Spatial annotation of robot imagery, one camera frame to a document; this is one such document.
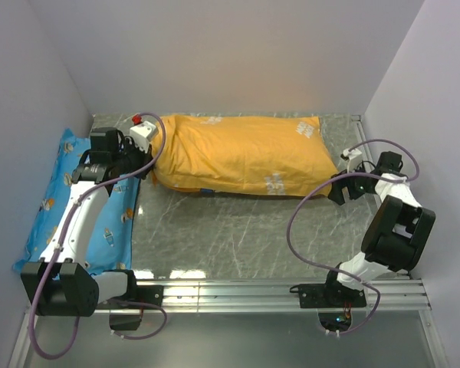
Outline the orange pillowcase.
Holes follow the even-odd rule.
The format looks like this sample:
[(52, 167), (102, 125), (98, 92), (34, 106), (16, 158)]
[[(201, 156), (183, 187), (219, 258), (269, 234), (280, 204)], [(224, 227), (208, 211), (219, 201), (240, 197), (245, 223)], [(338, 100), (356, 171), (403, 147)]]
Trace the orange pillowcase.
[(304, 197), (337, 174), (318, 117), (162, 118), (153, 184), (256, 196)]

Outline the blue cartoon pillow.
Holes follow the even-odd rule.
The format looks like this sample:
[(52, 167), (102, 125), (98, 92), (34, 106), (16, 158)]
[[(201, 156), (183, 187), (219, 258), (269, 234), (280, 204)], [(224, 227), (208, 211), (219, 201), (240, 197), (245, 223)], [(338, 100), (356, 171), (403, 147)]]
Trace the blue cartoon pillow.
[[(23, 255), (13, 265), (16, 273), (21, 272), (26, 262), (37, 261), (53, 239), (70, 195), (71, 174), (89, 148), (89, 139), (77, 137), (69, 129), (64, 131), (53, 173)], [(90, 238), (85, 263), (90, 274), (131, 267), (133, 217), (139, 186), (140, 181), (136, 178), (121, 180), (114, 186)]]

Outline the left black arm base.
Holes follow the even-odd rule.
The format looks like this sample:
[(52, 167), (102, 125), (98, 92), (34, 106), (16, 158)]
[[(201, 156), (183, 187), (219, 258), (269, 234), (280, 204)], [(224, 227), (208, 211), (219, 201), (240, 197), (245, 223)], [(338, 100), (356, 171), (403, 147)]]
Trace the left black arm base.
[(106, 313), (109, 327), (115, 333), (137, 331), (142, 320), (149, 312), (162, 318), (162, 326), (166, 323), (166, 312), (162, 312), (164, 287), (161, 284), (142, 285), (136, 289), (134, 297), (116, 297), (104, 301), (97, 306), (96, 313)]

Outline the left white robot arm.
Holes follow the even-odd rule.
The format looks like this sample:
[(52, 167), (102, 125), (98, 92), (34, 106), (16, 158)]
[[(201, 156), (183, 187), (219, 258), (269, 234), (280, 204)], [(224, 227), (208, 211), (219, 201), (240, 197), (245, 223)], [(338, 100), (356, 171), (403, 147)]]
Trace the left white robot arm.
[(132, 271), (109, 270), (93, 276), (85, 261), (115, 179), (141, 178), (149, 172), (151, 142), (157, 133), (150, 122), (131, 127), (128, 134), (112, 127), (91, 131), (90, 147), (72, 172), (68, 202), (51, 241), (37, 261), (21, 270), (35, 314), (89, 317), (109, 299), (122, 308), (137, 303), (140, 291)]

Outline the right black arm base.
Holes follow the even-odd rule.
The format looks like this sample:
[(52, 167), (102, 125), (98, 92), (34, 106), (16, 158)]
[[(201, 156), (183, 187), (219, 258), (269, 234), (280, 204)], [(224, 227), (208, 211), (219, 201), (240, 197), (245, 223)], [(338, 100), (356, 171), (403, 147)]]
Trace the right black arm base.
[(289, 292), (296, 294), (301, 309), (318, 309), (320, 326), (326, 333), (340, 335), (352, 326), (352, 309), (366, 306), (363, 291), (329, 284), (296, 284)]

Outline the aluminium mounting rail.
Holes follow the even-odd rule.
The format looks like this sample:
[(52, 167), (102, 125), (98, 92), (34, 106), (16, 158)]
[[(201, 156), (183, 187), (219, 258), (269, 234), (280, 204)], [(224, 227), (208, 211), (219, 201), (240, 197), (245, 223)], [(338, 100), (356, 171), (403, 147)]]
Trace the aluminium mounting rail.
[[(296, 284), (323, 284), (315, 280), (140, 280), (142, 285), (164, 287), (162, 308), (168, 313), (293, 313), (316, 311), (301, 309), (296, 294), (289, 289)], [(428, 311), (431, 304), (420, 280), (408, 278), (379, 279), (363, 291), (366, 306), (352, 311)], [(89, 317), (104, 301), (96, 300), (93, 291), (85, 291), (86, 301), (68, 302), (55, 291), (42, 301), (36, 313), (40, 316)]]

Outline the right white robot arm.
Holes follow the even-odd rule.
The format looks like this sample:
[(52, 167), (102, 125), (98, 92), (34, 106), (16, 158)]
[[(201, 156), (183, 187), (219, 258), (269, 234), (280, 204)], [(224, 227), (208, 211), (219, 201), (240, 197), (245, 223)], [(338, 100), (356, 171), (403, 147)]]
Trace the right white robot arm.
[(402, 156), (391, 151), (380, 154), (370, 177), (348, 177), (332, 184), (328, 199), (338, 205), (364, 194), (376, 194), (381, 204), (361, 243), (361, 249), (349, 261), (338, 264), (340, 271), (329, 271), (322, 295), (330, 306), (351, 302), (369, 282), (389, 271), (410, 271), (419, 262), (426, 246), (435, 213), (423, 207), (413, 196), (401, 173)]

